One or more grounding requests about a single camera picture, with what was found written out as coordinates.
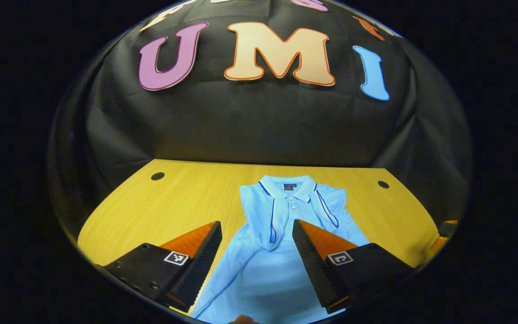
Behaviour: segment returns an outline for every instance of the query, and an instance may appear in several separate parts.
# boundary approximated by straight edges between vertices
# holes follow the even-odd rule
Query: wooden table
[[[158,172],[164,172],[164,178],[152,180]],[[410,266],[425,261],[438,238],[423,205],[385,169],[152,160],[95,209],[80,232],[78,247],[104,266],[142,243],[160,245],[219,220],[223,241],[205,287],[246,221],[239,186],[253,185],[264,175],[310,175],[317,183],[347,189],[347,210],[369,241]]]

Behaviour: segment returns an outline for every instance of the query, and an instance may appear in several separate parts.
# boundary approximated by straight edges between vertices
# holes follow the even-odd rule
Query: light blue polo shirt
[[[227,324],[239,315],[261,324],[307,324],[338,314],[321,307],[292,237],[301,219],[359,246],[369,241],[345,209],[347,191],[310,176],[265,176],[241,186],[247,222],[238,230],[191,316]]]

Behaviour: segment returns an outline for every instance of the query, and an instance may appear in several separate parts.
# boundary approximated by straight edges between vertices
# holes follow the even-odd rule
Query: letter m
[[[335,77],[329,71],[325,42],[329,37],[307,28],[297,29],[283,41],[270,27],[261,22],[238,22],[229,25],[229,31],[237,35],[233,66],[225,70],[229,80],[256,80],[265,70],[255,61],[261,54],[271,72],[277,78],[285,76],[291,64],[299,56],[299,68],[293,76],[302,82],[319,86],[332,86]]]

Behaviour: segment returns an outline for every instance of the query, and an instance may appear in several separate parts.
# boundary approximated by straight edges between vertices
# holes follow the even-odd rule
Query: polo shirt collar
[[[297,191],[284,191],[275,182],[280,183],[302,183]],[[300,201],[308,203],[310,194],[315,191],[317,183],[310,176],[296,176],[290,178],[280,178],[277,176],[265,175],[259,184],[265,189],[265,192],[275,198],[287,198],[289,196],[296,197]]]

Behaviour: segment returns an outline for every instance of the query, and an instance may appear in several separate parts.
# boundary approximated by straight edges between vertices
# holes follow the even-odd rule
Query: fisheye lens view
[[[445,77],[356,8],[189,0],[82,68],[49,192],[122,294],[191,323],[330,323],[444,248],[471,154]]]

